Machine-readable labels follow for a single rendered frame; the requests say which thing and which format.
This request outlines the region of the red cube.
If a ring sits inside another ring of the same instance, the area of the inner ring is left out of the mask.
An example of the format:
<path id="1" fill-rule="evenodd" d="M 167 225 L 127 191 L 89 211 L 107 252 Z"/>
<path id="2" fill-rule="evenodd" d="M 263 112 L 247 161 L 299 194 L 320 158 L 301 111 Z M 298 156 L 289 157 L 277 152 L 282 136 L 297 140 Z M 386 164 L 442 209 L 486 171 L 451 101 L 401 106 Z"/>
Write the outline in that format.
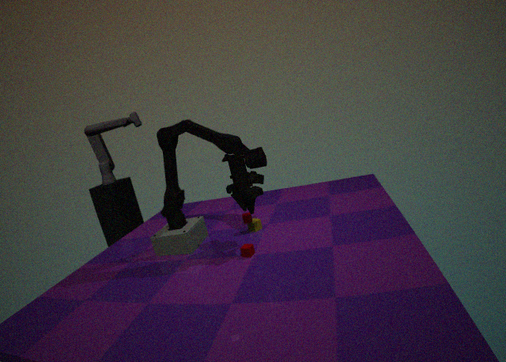
<path id="1" fill-rule="evenodd" d="M 242 218 L 243 218 L 243 221 L 244 221 L 245 224 L 252 222 L 252 218 L 251 218 L 251 214 L 250 213 L 244 213 L 244 214 L 242 214 Z"/>
<path id="2" fill-rule="evenodd" d="M 244 244 L 240 248 L 240 252 L 242 255 L 242 258 L 251 258 L 253 254 L 255 253 L 254 245 L 253 244 Z"/>

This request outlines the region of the yellow cube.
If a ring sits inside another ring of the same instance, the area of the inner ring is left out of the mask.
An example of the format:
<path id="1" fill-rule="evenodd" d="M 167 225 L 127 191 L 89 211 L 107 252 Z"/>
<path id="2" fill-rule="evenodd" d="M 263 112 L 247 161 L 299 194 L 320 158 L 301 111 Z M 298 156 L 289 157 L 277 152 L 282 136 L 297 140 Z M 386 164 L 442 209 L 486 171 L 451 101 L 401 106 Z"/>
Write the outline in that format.
<path id="1" fill-rule="evenodd" d="M 252 222 L 247 223 L 248 230 L 251 232 L 257 232 L 262 228 L 262 222 L 260 219 L 252 219 Z"/>

